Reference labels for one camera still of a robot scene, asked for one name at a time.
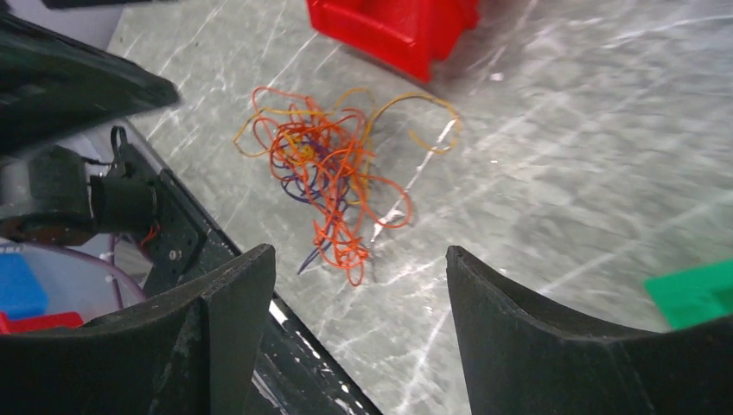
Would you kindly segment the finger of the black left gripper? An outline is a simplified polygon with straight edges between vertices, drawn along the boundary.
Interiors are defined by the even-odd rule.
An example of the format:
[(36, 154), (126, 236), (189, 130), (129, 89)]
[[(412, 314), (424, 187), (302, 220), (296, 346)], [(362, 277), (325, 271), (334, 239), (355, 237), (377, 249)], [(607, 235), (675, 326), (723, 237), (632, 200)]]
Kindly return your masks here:
[(179, 100), (172, 82), (131, 61), (1, 14), (4, 155)]

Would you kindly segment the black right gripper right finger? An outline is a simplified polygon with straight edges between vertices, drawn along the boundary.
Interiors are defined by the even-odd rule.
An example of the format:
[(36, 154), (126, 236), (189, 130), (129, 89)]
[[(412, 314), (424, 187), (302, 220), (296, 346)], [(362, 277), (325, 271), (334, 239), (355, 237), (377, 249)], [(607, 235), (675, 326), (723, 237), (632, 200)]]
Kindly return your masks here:
[(731, 413), (730, 317), (634, 329), (557, 303), (460, 246), (446, 259), (472, 413)]

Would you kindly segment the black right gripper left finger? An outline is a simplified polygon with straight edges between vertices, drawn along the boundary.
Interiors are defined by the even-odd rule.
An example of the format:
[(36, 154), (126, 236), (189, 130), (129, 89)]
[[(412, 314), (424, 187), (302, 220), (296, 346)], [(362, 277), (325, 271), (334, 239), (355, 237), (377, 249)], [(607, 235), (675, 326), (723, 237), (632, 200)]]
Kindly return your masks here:
[(276, 281), (262, 244), (150, 300), (1, 338), (4, 414), (245, 414)]

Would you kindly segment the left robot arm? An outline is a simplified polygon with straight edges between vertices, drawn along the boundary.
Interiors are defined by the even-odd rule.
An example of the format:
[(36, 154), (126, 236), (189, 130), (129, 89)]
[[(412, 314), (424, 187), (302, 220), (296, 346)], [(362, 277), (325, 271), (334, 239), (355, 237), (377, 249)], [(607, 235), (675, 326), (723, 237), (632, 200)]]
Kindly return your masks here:
[(137, 64), (3, 12), (1, 15), (1, 235), (16, 242), (80, 246), (98, 233), (153, 224), (153, 187), (110, 173), (60, 146), (120, 118), (179, 100), (175, 85)]

